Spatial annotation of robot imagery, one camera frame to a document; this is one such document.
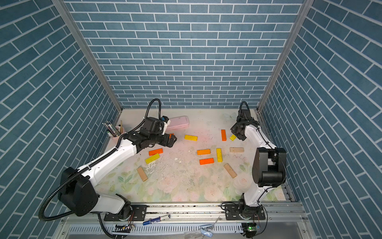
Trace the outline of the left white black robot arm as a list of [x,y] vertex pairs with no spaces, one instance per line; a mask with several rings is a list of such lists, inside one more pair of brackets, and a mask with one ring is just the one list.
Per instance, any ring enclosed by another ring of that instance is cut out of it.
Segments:
[[95,190],[100,181],[125,160],[136,155],[141,150],[159,144],[172,147],[177,141],[174,134],[140,133],[122,134],[116,146],[102,156],[78,169],[69,167],[61,175],[61,183],[77,175],[71,182],[58,191],[58,199],[76,216],[88,213],[111,213],[123,221],[132,214],[131,202],[120,194],[109,196]]

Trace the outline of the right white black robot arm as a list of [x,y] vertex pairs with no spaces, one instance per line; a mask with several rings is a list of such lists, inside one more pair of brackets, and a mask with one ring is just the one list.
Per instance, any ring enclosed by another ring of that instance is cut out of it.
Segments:
[[261,206],[262,199],[269,192],[285,183],[287,152],[267,138],[249,109],[238,110],[231,132],[239,140],[250,140],[256,150],[252,166],[253,182],[239,200],[240,211],[251,211]]

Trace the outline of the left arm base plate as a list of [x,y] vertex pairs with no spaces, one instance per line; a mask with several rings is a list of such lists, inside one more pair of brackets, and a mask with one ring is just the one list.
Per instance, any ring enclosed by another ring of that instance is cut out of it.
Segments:
[[147,205],[130,205],[117,214],[107,212],[104,220],[106,222],[144,221],[147,208]]

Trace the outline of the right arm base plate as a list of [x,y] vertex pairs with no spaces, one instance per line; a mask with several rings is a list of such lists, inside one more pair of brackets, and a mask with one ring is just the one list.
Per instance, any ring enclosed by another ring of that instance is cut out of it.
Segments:
[[265,220],[266,215],[262,207],[248,207],[242,206],[236,203],[222,203],[221,209],[225,213],[225,218],[228,221],[239,221],[239,220]]

